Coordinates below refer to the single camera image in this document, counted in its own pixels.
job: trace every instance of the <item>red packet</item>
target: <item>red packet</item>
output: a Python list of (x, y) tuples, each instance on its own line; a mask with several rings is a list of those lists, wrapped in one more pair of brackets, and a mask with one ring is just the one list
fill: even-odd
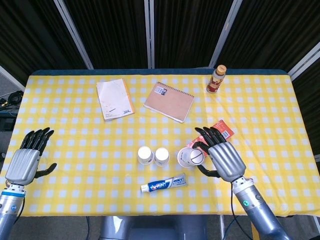
[[(215, 125), (213, 125), (212, 127), (216, 128), (219, 130), (219, 132), (222, 134), (222, 136), (224, 136), (224, 138), (227, 140), (229, 138), (231, 138), (232, 135), (234, 135), (235, 133), (227, 126), (227, 124), (223, 121), (223, 120), (219, 120)], [(194, 139), (193, 141), (191, 141), (186, 147), (188, 148), (192, 148), (193, 144), (195, 142), (203, 142), (204, 144), (207, 144), (206, 141), (204, 140), (203, 136), (198, 136), (196, 139)]]

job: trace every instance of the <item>white booklet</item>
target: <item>white booklet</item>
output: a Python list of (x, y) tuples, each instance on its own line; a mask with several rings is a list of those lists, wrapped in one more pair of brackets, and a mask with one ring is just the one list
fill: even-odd
[(104, 120), (121, 118), (135, 113), (126, 83), (122, 78), (97, 82), (96, 89)]

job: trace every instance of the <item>notebook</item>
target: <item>notebook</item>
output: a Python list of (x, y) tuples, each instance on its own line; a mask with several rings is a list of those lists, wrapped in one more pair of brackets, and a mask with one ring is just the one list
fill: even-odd
[(135, 113), (126, 83), (122, 78), (97, 82), (96, 89), (104, 120), (121, 118)]
[(179, 123), (183, 123), (194, 98), (191, 94), (157, 82), (146, 99), (144, 106)]

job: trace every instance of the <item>toothpaste tube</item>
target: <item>toothpaste tube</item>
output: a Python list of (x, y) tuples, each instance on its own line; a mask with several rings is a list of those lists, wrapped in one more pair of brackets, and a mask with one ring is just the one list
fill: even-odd
[(186, 186), (186, 175), (183, 173), (178, 176), (174, 176), (168, 178), (166, 180), (153, 181), (148, 184), (141, 185), (141, 191), (144, 192), (152, 192), (158, 189), (170, 189), (176, 187)]

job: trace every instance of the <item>blue table edge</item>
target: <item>blue table edge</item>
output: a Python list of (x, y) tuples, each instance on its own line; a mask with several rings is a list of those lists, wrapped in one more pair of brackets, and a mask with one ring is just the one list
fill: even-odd
[[(73, 76), (73, 75), (211, 75), (212, 68), (156, 68), (156, 69), (66, 69), (37, 70), (31, 76)], [(281, 69), (232, 69), (227, 75), (288, 75)]]

